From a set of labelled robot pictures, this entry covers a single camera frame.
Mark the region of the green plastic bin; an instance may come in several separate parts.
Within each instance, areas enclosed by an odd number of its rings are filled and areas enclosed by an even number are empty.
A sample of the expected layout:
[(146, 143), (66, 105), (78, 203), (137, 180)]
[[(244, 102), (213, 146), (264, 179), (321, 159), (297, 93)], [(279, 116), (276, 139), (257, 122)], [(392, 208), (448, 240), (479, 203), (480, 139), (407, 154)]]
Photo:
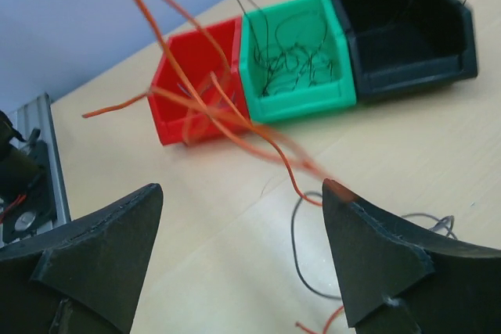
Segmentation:
[(347, 39), (330, 0), (290, 0), (242, 16), (240, 77), (258, 123), (356, 104)]

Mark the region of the black plastic bin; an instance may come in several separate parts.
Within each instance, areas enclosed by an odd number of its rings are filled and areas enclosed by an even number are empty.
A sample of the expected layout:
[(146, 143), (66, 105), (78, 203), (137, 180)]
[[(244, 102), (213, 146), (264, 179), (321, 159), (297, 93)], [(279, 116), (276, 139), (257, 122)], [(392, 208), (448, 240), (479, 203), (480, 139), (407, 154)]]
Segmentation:
[(462, 0), (330, 0), (347, 38), (357, 100), (475, 78), (474, 21)]

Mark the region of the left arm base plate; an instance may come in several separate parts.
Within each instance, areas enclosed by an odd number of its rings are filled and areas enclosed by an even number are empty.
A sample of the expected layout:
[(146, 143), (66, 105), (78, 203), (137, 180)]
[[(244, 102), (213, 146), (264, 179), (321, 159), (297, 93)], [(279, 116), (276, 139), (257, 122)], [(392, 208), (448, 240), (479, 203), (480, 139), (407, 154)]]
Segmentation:
[(43, 173), (29, 190), (11, 203), (1, 199), (1, 230), (5, 244), (35, 235), (42, 225), (56, 219), (49, 148), (47, 143), (40, 139), (40, 134), (38, 128), (33, 129), (19, 150), (35, 161)]

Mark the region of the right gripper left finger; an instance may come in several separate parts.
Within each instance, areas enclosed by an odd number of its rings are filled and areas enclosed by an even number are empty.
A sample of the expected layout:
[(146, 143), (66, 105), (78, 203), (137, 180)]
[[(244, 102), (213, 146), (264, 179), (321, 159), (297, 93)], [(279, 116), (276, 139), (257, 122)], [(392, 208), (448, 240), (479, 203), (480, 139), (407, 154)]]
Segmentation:
[(157, 183), (1, 249), (3, 333), (129, 333), (157, 236)]

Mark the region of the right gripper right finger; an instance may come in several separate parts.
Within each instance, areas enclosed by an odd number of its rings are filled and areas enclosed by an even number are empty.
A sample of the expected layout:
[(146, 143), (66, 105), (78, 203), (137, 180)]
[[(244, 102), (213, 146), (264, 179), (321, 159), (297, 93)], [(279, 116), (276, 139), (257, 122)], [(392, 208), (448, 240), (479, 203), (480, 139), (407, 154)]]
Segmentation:
[(323, 217), (357, 333), (498, 333), (500, 251), (433, 233), (323, 182)]

